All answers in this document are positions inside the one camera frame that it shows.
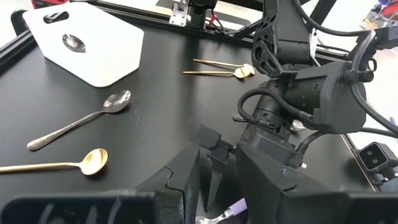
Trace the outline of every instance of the black tabletop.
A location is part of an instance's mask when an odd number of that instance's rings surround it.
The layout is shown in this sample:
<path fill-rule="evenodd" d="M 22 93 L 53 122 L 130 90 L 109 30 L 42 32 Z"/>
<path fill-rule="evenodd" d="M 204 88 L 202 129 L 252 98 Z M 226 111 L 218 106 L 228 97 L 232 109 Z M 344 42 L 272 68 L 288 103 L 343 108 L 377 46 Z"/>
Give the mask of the black tabletop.
<path fill-rule="evenodd" d="M 236 102 L 267 77 L 256 74 L 240 82 L 182 72 L 220 69 L 194 63 L 193 58 L 250 63 L 251 49 L 140 28 L 145 36 L 139 70 L 109 87 L 90 86 L 46 60 L 38 47 L 0 76 L 0 166 L 78 162 L 99 147 L 109 153 L 106 170 L 95 178 L 77 169 L 2 175 L 0 207 L 19 194 L 133 189 L 188 146 L 200 123 L 220 132 L 225 141 L 239 140 L 245 124 L 232 120 Z M 133 95 L 123 113 L 102 115 L 37 152 L 26 149 L 29 141 L 99 110 L 109 95 L 120 90 Z M 250 99 L 246 108 L 252 110 L 257 99 Z M 292 142 L 308 134 L 300 133 Z M 372 190 L 358 167 L 350 165 L 352 155 L 340 136 L 316 140 L 305 162 L 304 173 L 333 189 Z"/>

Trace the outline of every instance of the metal bracket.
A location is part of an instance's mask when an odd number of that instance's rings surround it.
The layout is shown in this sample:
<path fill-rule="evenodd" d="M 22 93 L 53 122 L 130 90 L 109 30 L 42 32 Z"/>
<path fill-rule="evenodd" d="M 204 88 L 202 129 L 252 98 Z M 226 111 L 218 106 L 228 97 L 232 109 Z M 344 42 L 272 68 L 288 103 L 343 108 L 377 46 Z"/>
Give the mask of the metal bracket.
<path fill-rule="evenodd" d="M 188 6 L 184 4 L 183 10 L 180 10 L 181 5 L 180 3 L 175 3 L 173 6 L 173 13 L 170 17 L 169 24 L 173 24 L 176 26 L 185 27 L 187 24 L 187 17 L 188 17 Z"/>

